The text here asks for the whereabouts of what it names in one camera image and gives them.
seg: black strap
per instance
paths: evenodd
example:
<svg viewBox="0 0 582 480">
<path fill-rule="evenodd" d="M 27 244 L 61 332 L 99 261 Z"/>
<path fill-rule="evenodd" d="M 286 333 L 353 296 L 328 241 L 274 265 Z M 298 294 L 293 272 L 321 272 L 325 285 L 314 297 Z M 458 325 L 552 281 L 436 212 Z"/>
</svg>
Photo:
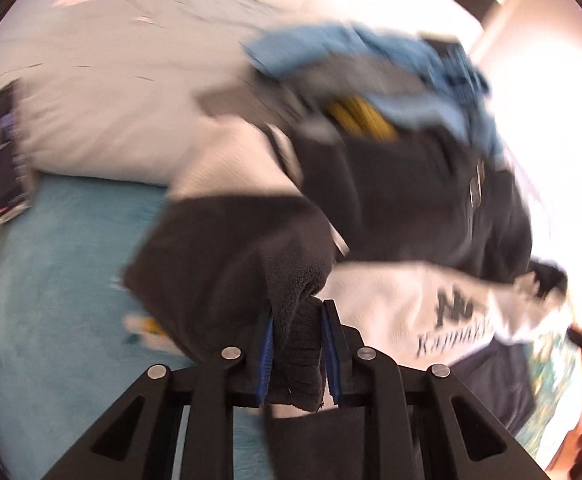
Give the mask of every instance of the black strap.
<svg viewBox="0 0 582 480">
<path fill-rule="evenodd" d="M 276 134 L 273 133 L 273 130 L 271 129 L 271 127 L 268 124 L 259 124 L 256 127 L 258 129 L 260 129 L 263 134 L 266 135 L 268 142 L 271 144 L 271 148 L 273 149 L 273 153 L 277 159 L 277 165 L 284 172 L 284 174 L 288 178 L 290 178 L 291 181 L 293 181 L 293 179 L 291 178 L 290 172 L 289 172 L 289 168 L 286 165 L 286 161 L 284 160 L 284 157 L 282 156 L 282 151 L 280 151 L 280 146 L 277 143 Z"/>
</svg>

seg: light blue cloth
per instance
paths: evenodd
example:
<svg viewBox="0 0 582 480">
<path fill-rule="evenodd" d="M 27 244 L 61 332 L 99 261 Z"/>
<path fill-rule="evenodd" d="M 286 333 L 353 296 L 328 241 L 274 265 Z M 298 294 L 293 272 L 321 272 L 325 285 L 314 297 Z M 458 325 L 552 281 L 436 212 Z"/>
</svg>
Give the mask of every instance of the light blue cloth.
<svg viewBox="0 0 582 480">
<path fill-rule="evenodd" d="M 469 142 L 466 114 L 448 97 L 434 92 L 397 98 L 384 95 L 364 97 L 396 126 L 417 130 L 441 124 L 457 139 Z"/>
<path fill-rule="evenodd" d="M 463 48 L 450 48 L 448 57 L 440 55 L 423 40 L 415 40 L 395 34 L 376 34 L 372 30 L 356 25 L 346 27 L 341 24 L 303 25 L 268 32 L 257 40 L 245 45 L 251 63 L 260 72 L 279 78 L 298 68 L 323 60 L 327 54 L 376 54 L 390 59 L 410 72 L 422 77 L 429 88 L 457 104 L 458 109 L 442 100 L 430 100 L 429 110 L 424 109 L 425 100 L 415 102 L 418 112 L 410 113 L 412 120 L 425 124 L 433 117 L 440 118 L 438 124 L 453 125 L 451 133 L 468 142 L 485 155 L 498 160 L 503 146 L 496 131 L 495 121 L 484 108 L 484 96 L 490 89 L 485 77 L 472 66 Z M 391 120 L 406 117 L 405 104 L 395 98 L 391 103 L 382 100 L 382 113 Z M 465 129 L 458 114 L 463 113 Z"/>
<path fill-rule="evenodd" d="M 149 366 L 191 364 L 122 325 L 139 302 L 117 284 L 164 188 L 43 175 L 0 251 L 0 460 L 39 480 Z M 259 416 L 236 410 L 236 479 L 271 480 Z"/>
</svg>

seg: clothing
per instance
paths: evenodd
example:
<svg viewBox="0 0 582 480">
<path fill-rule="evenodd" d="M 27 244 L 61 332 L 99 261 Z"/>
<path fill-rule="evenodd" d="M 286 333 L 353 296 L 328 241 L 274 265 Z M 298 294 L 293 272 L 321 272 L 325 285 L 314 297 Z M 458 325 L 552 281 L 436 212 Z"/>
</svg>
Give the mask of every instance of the clothing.
<svg viewBox="0 0 582 480">
<path fill-rule="evenodd" d="M 277 83 L 262 87 L 262 83 L 233 84 L 201 93 L 197 103 L 208 116 L 238 116 L 251 124 L 273 124 L 284 132 L 308 114 L 305 105 L 290 90 Z"/>
<path fill-rule="evenodd" d="M 497 339 L 451 366 L 473 395 L 513 435 L 535 411 L 524 345 L 505 345 Z"/>
<path fill-rule="evenodd" d="M 484 350 L 451 367 L 513 434 L 535 407 L 526 359 L 518 362 L 518 352 L 524 352 L 520 345 L 504 346 L 494 340 Z M 266 412 L 264 428 L 275 478 L 362 480 L 364 417 L 364 408 L 323 410 L 292 418 L 273 418 Z M 417 440 L 413 451 L 421 454 Z M 423 471 L 417 478 L 425 478 Z"/>
<path fill-rule="evenodd" d="M 286 13 L 258 0 L 17 0 L 0 20 L 0 89 L 44 173 L 168 186 L 190 155 L 194 96 L 245 68 L 242 43 Z"/>
<path fill-rule="evenodd" d="M 312 295 L 336 257 L 427 260 L 498 282 L 526 270 L 530 228 L 512 177 L 486 168 L 482 204 L 471 205 L 479 157 L 446 131 L 379 143 L 269 130 L 206 121 L 196 159 L 172 183 L 173 203 L 124 277 L 196 360 L 248 342 L 269 302 L 268 402 L 307 411 L 322 402 Z"/>
<path fill-rule="evenodd" d="M 356 137 L 397 140 L 395 128 L 366 99 L 354 96 L 331 101 L 326 109 L 344 130 Z"/>
<path fill-rule="evenodd" d="M 289 134 L 302 193 L 350 248 L 347 260 L 423 260 L 510 283 L 526 272 L 532 236 L 513 175 L 484 164 L 481 204 L 471 203 L 480 156 L 442 128 L 398 142 Z"/>
<path fill-rule="evenodd" d="M 279 169 L 266 135 L 242 120 L 205 121 L 205 144 L 124 276 L 184 353 L 198 361 L 250 343 L 274 320 L 268 401 L 322 402 L 321 303 L 335 253 L 328 219 Z"/>
<path fill-rule="evenodd" d="M 560 291 L 541 300 L 519 282 L 482 282 L 424 262 L 345 262 L 317 297 L 334 300 L 342 324 L 357 328 L 365 345 L 419 370 L 458 362 L 494 337 L 531 341 L 570 321 L 560 316 L 567 310 Z"/>
<path fill-rule="evenodd" d="M 280 79 L 312 108 L 327 100 L 353 95 L 402 96 L 426 92 L 415 74 L 373 54 L 327 54 L 320 62 L 303 66 Z"/>
<path fill-rule="evenodd" d="M 304 25 L 269 32 L 245 45 L 251 63 L 263 74 L 288 78 L 301 67 L 324 60 L 328 54 L 376 55 L 419 75 L 427 87 L 457 103 L 467 120 L 471 146 L 500 162 L 503 146 L 495 123 L 484 107 L 490 89 L 472 66 L 461 45 L 447 44 L 444 51 L 426 41 L 395 34 L 380 35 L 356 25 Z M 374 92 L 364 97 L 372 101 Z"/>
</svg>

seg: pillowcase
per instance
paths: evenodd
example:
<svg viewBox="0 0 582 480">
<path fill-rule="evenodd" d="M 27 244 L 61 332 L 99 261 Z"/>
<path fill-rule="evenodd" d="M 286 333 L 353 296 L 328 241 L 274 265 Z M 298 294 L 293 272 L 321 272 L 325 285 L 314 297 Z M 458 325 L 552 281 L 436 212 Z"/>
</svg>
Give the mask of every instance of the pillowcase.
<svg viewBox="0 0 582 480">
<path fill-rule="evenodd" d="M 0 24 L 0 88 L 21 80 L 23 149 L 51 173 L 168 184 L 202 113 L 277 22 L 257 0 L 18 0 Z"/>
</svg>

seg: bed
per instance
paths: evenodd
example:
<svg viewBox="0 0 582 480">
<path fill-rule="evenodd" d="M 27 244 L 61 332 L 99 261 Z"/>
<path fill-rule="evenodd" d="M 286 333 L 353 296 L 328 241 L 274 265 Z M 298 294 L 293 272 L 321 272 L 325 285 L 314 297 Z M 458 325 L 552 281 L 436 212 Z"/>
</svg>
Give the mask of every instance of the bed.
<svg viewBox="0 0 582 480">
<path fill-rule="evenodd" d="M 0 228 L 0 463 L 13 480 L 41 478 L 150 365 L 192 364 L 122 270 L 191 157 L 194 95 L 240 78 L 241 43 L 292 19 L 258 0 L 18 0 L 0 23 L 0 88 L 23 82 L 24 148 L 44 172 L 34 208 Z M 549 334 L 528 361 L 541 409 L 517 438 L 546 467 L 579 418 L 581 360 Z M 236 478 L 273 478 L 260 416 L 238 410 L 234 426 Z"/>
</svg>

